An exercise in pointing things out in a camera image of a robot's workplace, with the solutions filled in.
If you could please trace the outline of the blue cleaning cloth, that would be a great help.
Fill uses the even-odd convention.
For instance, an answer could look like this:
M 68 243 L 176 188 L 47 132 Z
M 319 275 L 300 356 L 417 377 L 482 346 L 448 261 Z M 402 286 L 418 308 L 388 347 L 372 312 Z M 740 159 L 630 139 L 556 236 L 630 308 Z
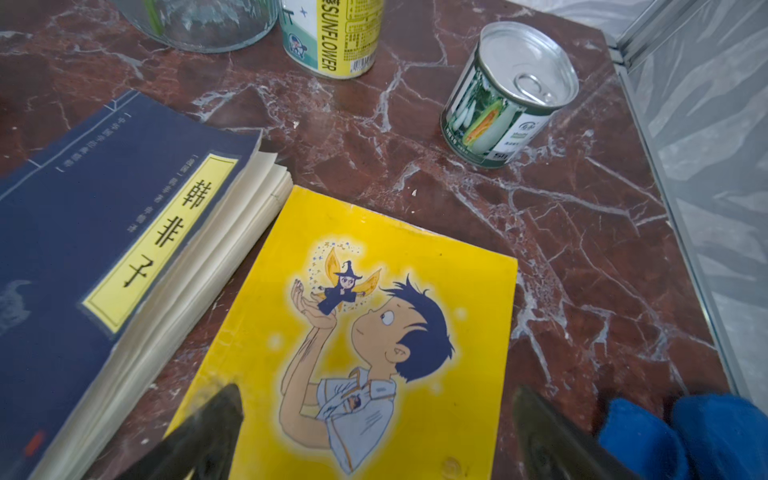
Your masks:
M 681 397 L 667 421 L 615 399 L 597 440 L 642 479 L 767 477 L 767 415 L 730 394 Z

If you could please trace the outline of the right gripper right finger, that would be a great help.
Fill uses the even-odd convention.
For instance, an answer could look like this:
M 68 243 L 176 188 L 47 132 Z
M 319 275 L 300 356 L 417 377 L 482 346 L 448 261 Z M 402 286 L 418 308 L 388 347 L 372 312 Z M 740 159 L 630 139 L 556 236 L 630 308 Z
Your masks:
M 549 400 L 527 385 L 513 396 L 513 421 L 531 479 L 636 479 Z

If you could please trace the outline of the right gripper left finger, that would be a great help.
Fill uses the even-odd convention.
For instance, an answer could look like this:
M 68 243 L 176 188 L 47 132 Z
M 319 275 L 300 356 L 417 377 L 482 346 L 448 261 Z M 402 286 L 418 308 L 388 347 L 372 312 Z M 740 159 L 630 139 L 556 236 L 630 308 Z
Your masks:
M 239 387 L 230 383 L 119 477 L 227 479 L 243 420 Z

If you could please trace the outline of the yellow cover book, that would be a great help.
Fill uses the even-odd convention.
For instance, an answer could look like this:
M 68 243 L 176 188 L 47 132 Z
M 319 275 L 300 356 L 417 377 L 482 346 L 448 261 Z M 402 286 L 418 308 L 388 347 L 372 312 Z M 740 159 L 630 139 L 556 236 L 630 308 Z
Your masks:
M 234 479 L 487 479 L 517 272 L 294 187 L 172 426 L 233 384 Z

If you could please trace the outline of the dark navy book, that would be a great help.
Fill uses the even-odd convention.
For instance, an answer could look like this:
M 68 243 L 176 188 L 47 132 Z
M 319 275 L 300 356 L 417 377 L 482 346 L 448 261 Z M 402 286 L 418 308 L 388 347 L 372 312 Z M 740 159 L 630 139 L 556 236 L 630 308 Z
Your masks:
M 1 475 L 79 479 L 285 204 L 260 133 L 130 90 L 1 182 Z

